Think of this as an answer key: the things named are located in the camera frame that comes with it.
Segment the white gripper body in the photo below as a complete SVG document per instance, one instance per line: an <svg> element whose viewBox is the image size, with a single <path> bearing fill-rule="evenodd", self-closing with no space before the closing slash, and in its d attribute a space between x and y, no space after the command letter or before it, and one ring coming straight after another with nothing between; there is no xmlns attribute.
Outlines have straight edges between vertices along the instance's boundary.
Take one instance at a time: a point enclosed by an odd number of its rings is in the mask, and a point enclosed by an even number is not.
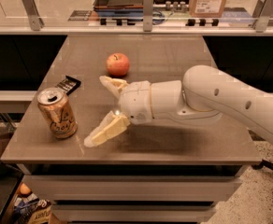
<svg viewBox="0 0 273 224"><path fill-rule="evenodd" d="M139 81L126 86L121 92L119 105L131 123L138 125L151 122L150 82Z"/></svg>

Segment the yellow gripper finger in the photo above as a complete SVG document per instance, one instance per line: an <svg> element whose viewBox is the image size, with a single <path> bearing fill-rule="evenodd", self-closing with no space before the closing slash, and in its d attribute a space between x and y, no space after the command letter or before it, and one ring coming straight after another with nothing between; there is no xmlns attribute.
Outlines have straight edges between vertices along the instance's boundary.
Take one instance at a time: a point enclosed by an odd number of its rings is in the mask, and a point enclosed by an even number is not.
<svg viewBox="0 0 273 224"><path fill-rule="evenodd" d="M130 121L123 113L110 111L102 119L100 124L84 139L84 146L100 146L107 142L107 140L125 132L129 125Z"/></svg>
<svg viewBox="0 0 273 224"><path fill-rule="evenodd" d="M99 80L101 84L110 91L116 98L120 97L122 89L125 88L128 83L124 79L111 78L107 76L100 76Z"/></svg>

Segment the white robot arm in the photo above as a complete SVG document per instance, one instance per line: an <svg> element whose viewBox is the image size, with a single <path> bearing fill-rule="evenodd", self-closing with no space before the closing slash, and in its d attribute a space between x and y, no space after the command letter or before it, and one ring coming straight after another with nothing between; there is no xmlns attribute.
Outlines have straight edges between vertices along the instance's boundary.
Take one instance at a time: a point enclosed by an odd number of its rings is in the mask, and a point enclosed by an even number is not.
<svg viewBox="0 0 273 224"><path fill-rule="evenodd" d="M209 124L223 114L242 122L273 145L273 94L212 66L193 66L182 80L127 83L101 76L100 82L118 99L120 109L107 113L84 139L86 147L107 142L131 124L163 119L188 125Z"/></svg>

